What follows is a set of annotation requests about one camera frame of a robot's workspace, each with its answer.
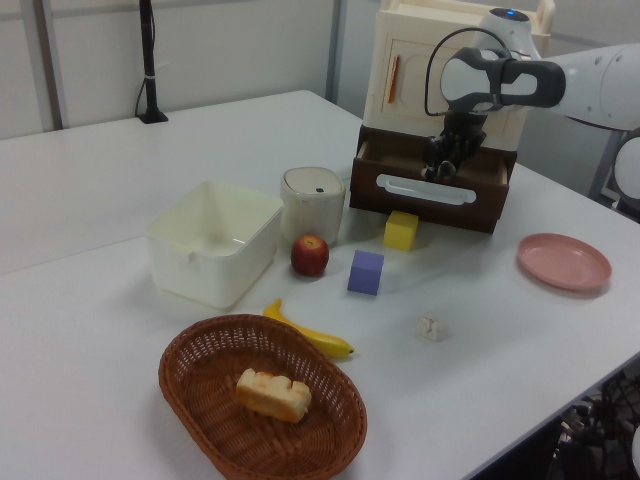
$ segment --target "yellow banana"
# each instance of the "yellow banana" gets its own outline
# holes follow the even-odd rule
[[[301,327],[300,325],[293,323],[280,312],[281,305],[282,300],[279,298],[264,309],[263,315],[295,328],[307,337],[311,343],[318,347],[318,349],[327,357],[344,358],[348,357],[350,353],[353,353],[353,347],[343,339],[326,333],[316,332],[315,330]]]

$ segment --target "wicker basket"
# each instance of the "wicker basket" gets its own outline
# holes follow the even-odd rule
[[[288,424],[239,405],[247,368],[309,386],[309,411]],[[320,480],[344,470],[364,443],[367,417],[349,378],[293,328],[226,315],[184,330],[160,361],[160,388],[189,434],[227,479]]]

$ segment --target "pink plate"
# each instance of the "pink plate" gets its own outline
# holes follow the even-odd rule
[[[537,233],[518,245],[520,264],[533,276],[568,290],[589,290],[611,277],[611,264],[591,245],[555,233]]]

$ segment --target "purple cube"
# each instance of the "purple cube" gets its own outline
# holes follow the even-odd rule
[[[347,290],[377,295],[383,263],[384,255],[356,250],[351,264]]]

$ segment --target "apple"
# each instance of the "apple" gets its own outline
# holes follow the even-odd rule
[[[291,246],[291,266],[300,275],[319,277],[329,262],[329,245],[323,238],[306,234]]]

